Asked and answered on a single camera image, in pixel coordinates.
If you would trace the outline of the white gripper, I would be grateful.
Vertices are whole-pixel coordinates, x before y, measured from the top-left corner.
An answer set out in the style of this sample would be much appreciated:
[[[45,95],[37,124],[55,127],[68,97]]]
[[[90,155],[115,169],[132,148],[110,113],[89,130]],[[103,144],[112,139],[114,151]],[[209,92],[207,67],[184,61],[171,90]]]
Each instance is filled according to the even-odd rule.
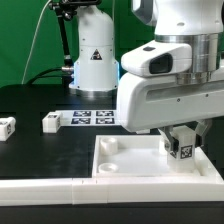
[[[224,68],[215,71],[204,84],[178,85],[174,75],[143,78],[130,73],[119,83],[117,118],[120,124],[129,132],[159,128],[165,150],[173,157],[177,156],[179,141],[171,135],[171,125],[199,120],[195,146],[202,147],[212,126],[209,118],[223,115]]]

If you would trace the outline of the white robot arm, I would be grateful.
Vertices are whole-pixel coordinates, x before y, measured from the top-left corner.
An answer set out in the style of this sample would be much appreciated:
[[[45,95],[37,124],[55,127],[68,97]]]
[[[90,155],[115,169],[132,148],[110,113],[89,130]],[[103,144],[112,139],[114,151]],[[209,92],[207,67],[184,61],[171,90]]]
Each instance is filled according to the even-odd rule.
[[[160,129],[175,155],[176,125],[198,123],[194,146],[224,115],[224,0],[133,0],[132,10],[155,37],[121,58],[117,116],[129,132]]]

